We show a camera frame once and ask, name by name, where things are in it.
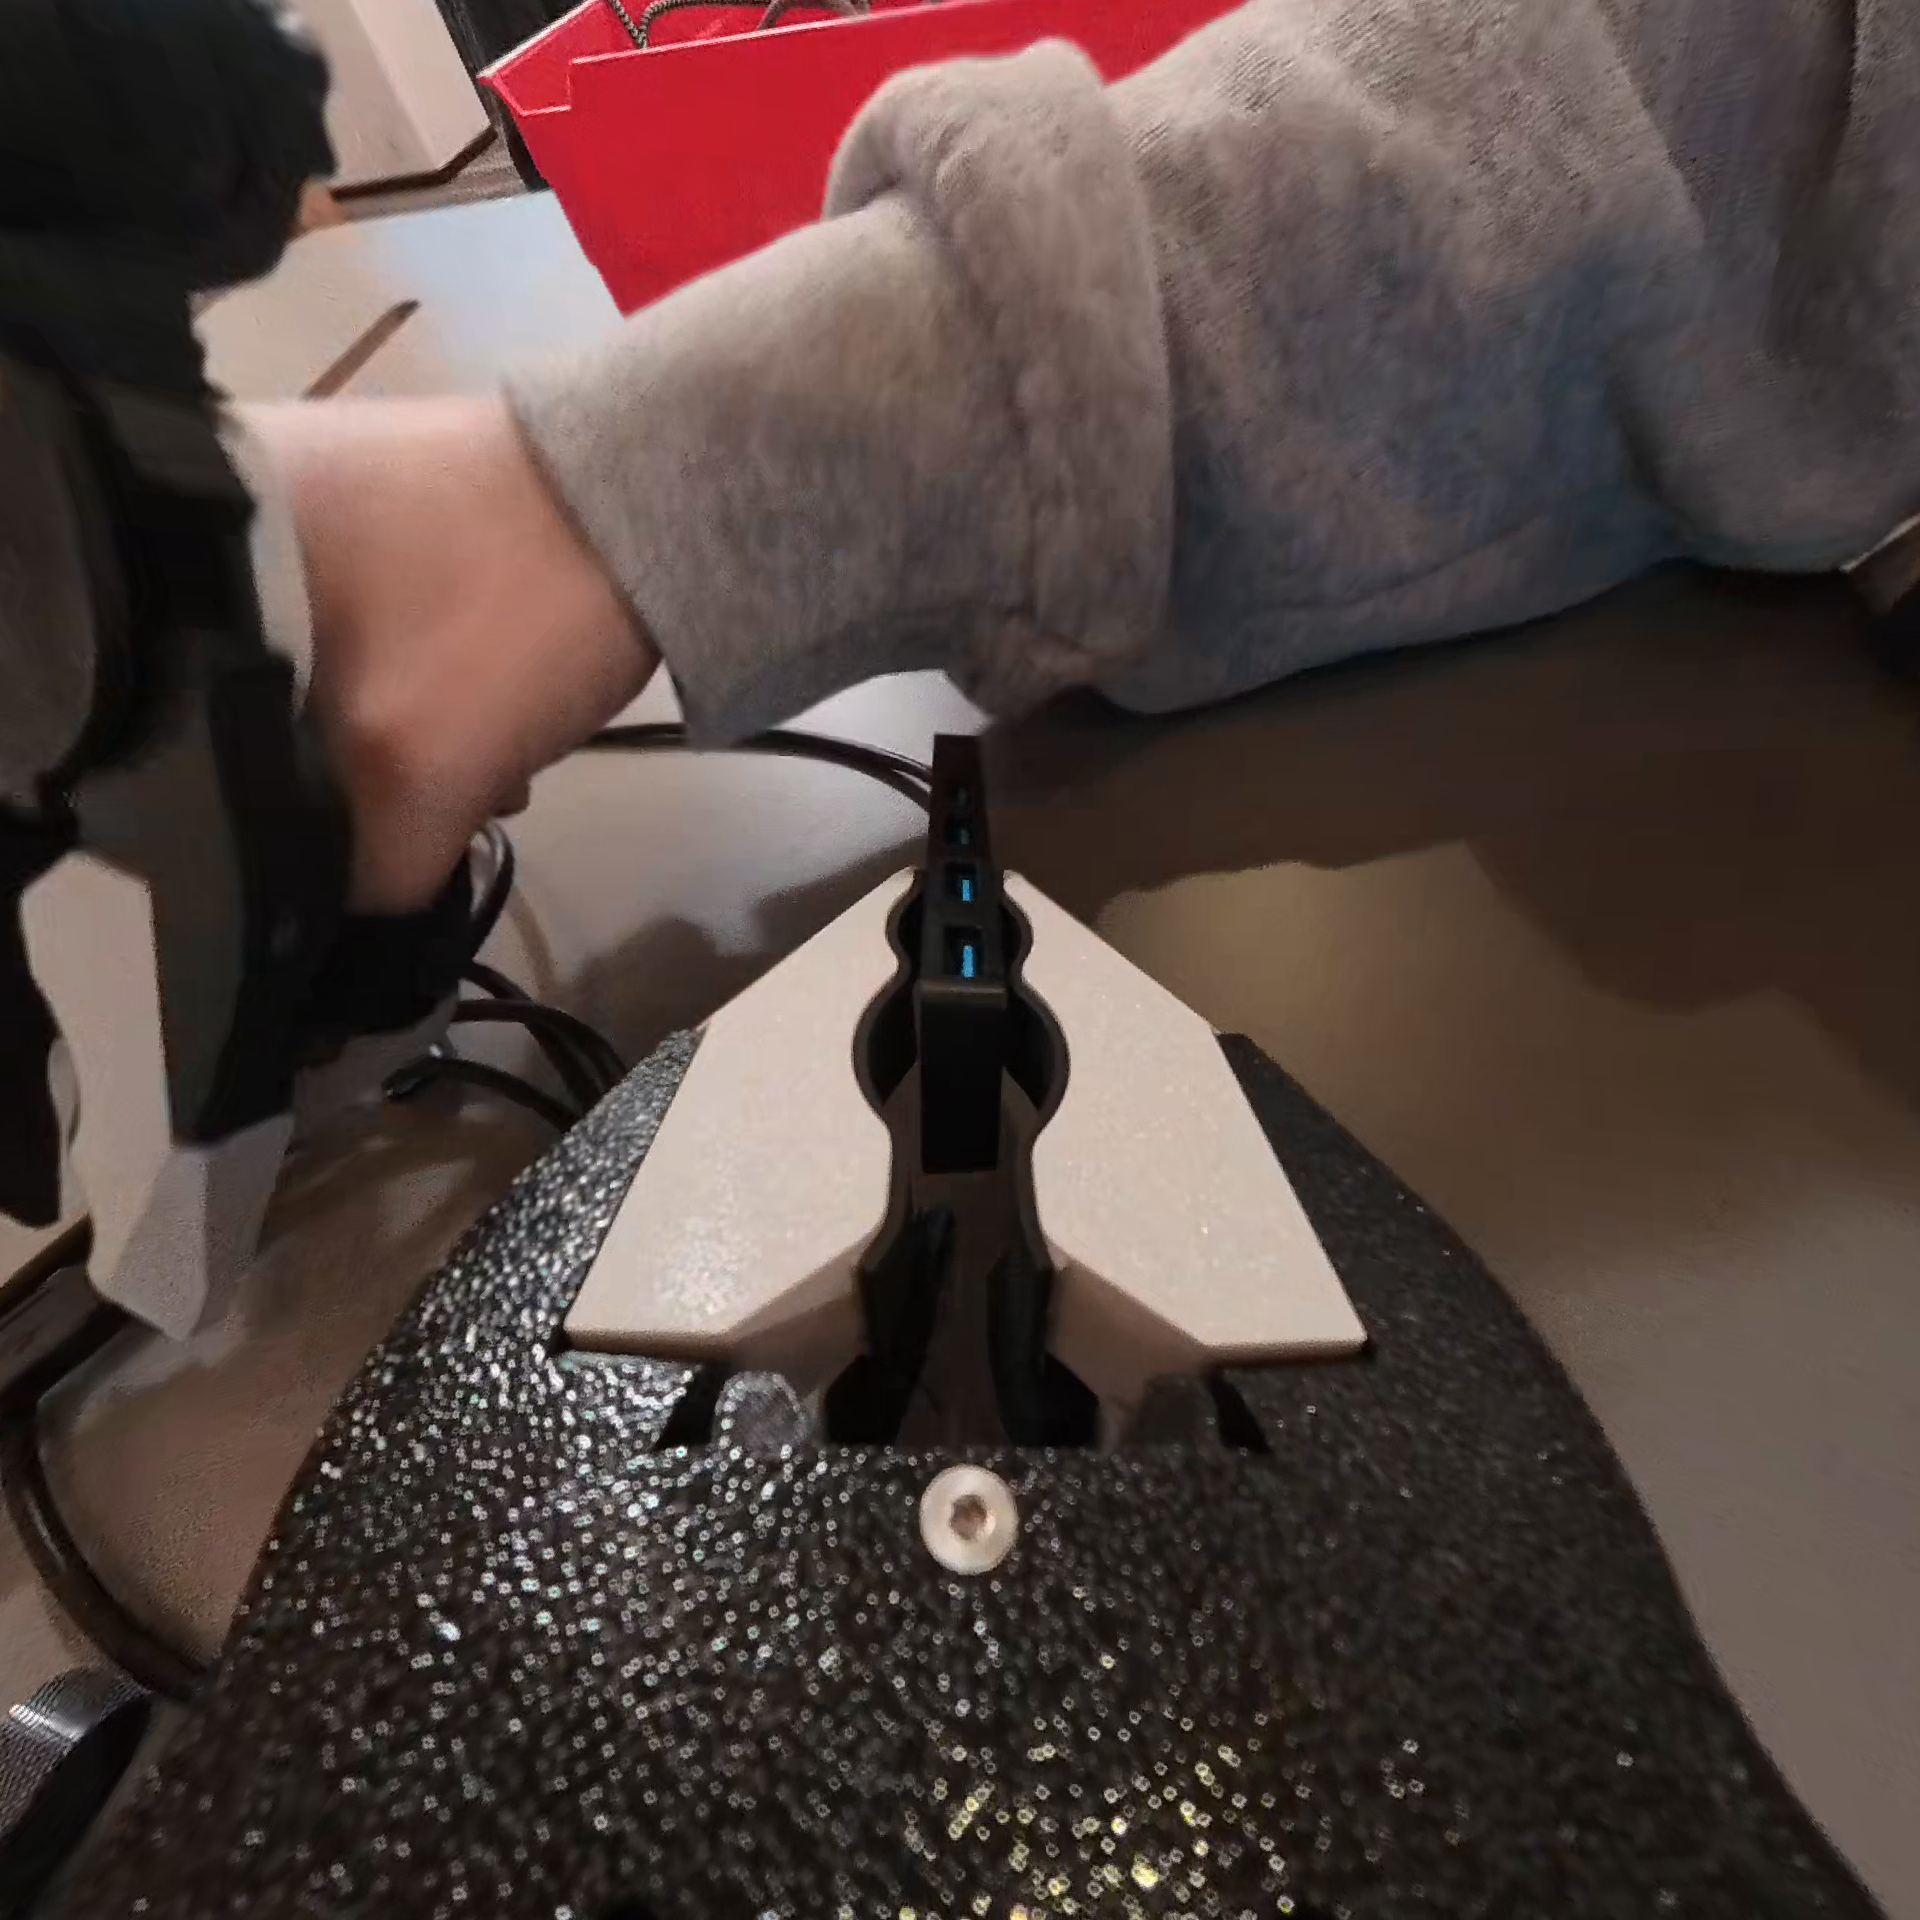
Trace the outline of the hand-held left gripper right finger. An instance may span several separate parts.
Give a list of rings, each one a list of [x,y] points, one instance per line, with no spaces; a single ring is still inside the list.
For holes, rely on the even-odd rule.
[[[1361,1320],[1221,1035],[1027,878],[1025,990],[1064,1037],[1033,1147],[1055,1263],[1050,1356],[1106,1419],[1160,1379],[1339,1360]]]

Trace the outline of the red plastic bin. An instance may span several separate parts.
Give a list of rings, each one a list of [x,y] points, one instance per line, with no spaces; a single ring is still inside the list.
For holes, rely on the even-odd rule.
[[[1124,77],[1228,3],[578,3],[481,68],[620,314],[812,222],[892,75],[1077,45]]]

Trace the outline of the slim black usb hub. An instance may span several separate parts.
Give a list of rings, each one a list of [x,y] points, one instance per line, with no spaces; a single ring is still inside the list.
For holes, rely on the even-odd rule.
[[[917,933],[922,1165],[987,1173],[999,1152],[1008,1017],[999,865],[970,736],[936,736]]]

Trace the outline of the person's right forearm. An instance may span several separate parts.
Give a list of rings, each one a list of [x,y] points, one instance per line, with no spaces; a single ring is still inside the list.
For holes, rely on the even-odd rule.
[[[1918,516],[1918,3],[1245,3],[886,81],[822,214],[509,384],[739,738],[1199,707]]]

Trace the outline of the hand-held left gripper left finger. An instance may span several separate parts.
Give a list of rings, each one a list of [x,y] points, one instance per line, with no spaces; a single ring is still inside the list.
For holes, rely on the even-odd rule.
[[[898,972],[909,884],[888,875],[706,1017],[566,1312],[572,1347],[775,1370],[804,1398],[852,1360],[892,1180],[856,1028]]]

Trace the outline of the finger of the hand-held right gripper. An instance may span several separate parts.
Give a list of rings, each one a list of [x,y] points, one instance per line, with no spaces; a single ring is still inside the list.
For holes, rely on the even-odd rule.
[[[247,1275],[295,1118],[190,1142],[173,1118],[153,902],[145,882],[69,851],[21,902],[28,977],[60,1032],[69,1192],[92,1218],[89,1274],[166,1337],[220,1322]]]

